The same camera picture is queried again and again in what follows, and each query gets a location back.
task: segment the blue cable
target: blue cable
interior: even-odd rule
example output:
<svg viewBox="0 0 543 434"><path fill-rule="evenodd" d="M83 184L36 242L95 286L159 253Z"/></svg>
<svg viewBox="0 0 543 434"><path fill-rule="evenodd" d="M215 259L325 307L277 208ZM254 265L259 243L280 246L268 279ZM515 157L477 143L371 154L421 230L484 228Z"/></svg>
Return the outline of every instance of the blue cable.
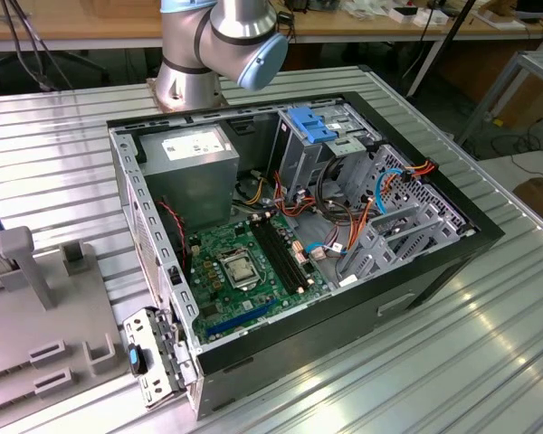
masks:
<svg viewBox="0 0 543 434"><path fill-rule="evenodd" d="M323 242L312 242L306 249L306 253L310 253L312 250L316 249L317 247L323 247Z"/></svg>
<svg viewBox="0 0 543 434"><path fill-rule="evenodd" d="M384 177L388 174L394 174L394 175L401 175L402 170L400 169L388 169L384 171L378 179L376 179L376 186L374 188L374 197L376 199L376 206L378 207L378 210L380 210L381 213L386 214L386 208L384 204L382 203L382 197L380 196L380 185L382 183L382 180Z"/></svg>

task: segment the green motherboard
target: green motherboard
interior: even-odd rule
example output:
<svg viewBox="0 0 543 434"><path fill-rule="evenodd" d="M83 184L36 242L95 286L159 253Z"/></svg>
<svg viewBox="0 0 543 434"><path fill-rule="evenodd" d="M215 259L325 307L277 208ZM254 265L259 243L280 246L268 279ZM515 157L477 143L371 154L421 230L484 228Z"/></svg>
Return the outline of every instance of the green motherboard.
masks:
<svg viewBox="0 0 543 434"><path fill-rule="evenodd" d="M330 292L313 261L291 247L298 240L283 216L264 220L189 237L189 286L200 311L194 330L202 344Z"/></svg>

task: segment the open computer tower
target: open computer tower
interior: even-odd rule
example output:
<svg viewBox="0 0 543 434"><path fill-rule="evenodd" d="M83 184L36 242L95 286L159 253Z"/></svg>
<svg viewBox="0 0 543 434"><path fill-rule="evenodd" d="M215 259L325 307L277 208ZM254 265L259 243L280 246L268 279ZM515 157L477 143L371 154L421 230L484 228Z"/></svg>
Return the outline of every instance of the open computer tower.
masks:
<svg viewBox="0 0 543 434"><path fill-rule="evenodd" d="M198 417L430 299L502 231L356 93L109 123L155 306L128 318L152 409Z"/></svg>

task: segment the cpu socket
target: cpu socket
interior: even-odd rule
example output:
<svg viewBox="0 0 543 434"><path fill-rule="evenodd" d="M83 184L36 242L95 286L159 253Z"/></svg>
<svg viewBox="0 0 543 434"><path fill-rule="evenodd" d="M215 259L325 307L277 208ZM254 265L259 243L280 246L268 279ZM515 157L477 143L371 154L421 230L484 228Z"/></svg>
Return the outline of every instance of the cpu socket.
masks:
<svg viewBox="0 0 543 434"><path fill-rule="evenodd" d="M227 251L219 257L219 261L234 288L249 291L261 280L260 273L253 265L252 255L246 249Z"/></svg>

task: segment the slotted aluminum surface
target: slotted aluminum surface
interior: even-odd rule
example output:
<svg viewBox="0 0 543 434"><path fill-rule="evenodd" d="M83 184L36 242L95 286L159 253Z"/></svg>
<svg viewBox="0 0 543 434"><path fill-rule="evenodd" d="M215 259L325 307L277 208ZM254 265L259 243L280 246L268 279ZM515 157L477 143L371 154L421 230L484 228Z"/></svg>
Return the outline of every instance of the slotted aluminum surface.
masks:
<svg viewBox="0 0 543 434"><path fill-rule="evenodd" d="M231 104L359 92L507 235L430 302L213 417L195 421L186 397L146 413L126 375L6 431L543 432L543 224L371 73L288 72L258 93L222 85ZM5 225L30 226L39 251L91 242L118 324L151 298L104 120L155 113L146 86L0 98Z"/></svg>

